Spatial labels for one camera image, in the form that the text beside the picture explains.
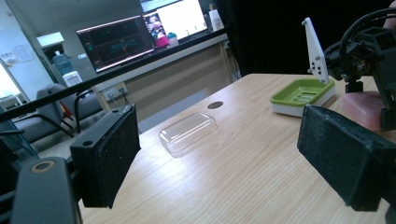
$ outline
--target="clear plastic box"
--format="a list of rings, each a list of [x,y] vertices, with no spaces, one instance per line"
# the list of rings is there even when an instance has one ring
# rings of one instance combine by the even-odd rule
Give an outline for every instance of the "clear plastic box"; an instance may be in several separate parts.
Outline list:
[[[163,146],[170,153],[175,153],[214,132],[217,128],[214,118],[203,113],[193,113],[161,130],[159,137]]]

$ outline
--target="gray floor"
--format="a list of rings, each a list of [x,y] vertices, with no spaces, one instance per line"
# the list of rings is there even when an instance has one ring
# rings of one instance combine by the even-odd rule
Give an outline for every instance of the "gray floor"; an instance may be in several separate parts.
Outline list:
[[[194,105],[198,103],[199,101],[203,100],[205,98],[205,93],[203,91],[197,92],[194,95],[177,102],[174,105],[171,105],[164,110],[158,112],[157,114],[141,120],[138,123],[139,126],[139,131],[141,133],[151,129],[152,127],[158,125],[159,123],[173,117],[175,114],[185,110],[186,108],[190,107],[191,105]],[[99,112],[96,115],[91,116],[88,119],[84,119],[81,122],[81,133],[84,133],[86,130],[88,130],[97,120],[99,120],[105,112]],[[68,120],[68,123],[70,123],[73,127],[76,127],[76,123],[72,120]],[[79,134],[76,132],[76,130],[72,130],[72,133],[74,135],[73,138],[69,137],[68,135],[62,133],[62,132],[57,132],[54,133],[48,137],[42,138],[33,144],[31,144],[32,148],[37,152],[38,156],[40,158],[47,158],[47,157],[62,157],[67,159],[70,157],[70,150],[69,147],[70,145],[78,139]]]

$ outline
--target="table surface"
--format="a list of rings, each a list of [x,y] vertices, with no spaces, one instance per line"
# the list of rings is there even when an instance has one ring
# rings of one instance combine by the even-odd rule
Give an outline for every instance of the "table surface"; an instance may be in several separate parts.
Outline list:
[[[274,113],[270,98],[303,75],[251,74],[140,135],[142,149],[112,209],[85,208],[89,223],[385,223],[389,204],[355,212],[297,148],[301,118]],[[364,88],[376,90],[371,77]],[[343,113],[345,82],[326,103]],[[208,109],[211,103],[223,105]],[[159,132],[201,112],[218,128],[170,154]]]

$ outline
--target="white bracket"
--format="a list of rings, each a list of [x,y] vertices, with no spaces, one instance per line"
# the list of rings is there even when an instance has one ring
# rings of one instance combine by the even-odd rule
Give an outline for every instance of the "white bracket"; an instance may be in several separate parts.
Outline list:
[[[326,59],[320,46],[317,33],[311,19],[305,18],[302,23],[305,26],[306,44],[308,46],[309,69],[308,73],[315,75],[323,84],[329,83],[329,73],[327,71]]]

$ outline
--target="computer screen display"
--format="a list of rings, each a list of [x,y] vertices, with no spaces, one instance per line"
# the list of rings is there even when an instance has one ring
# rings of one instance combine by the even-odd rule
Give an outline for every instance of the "computer screen display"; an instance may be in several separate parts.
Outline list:
[[[153,9],[164,7],[180,0],[140,0],[140,6],[144,12],[151,11]]]
[[[164,35],[173,33],[177,40],[181,40],[207,29],[198,0],[178,1],[147,12],[143,17],[156,47],[163,45],[163,42],[157,39]]]
[[[77,34],[96,73],[154,51],[142,16],[78,30]]]

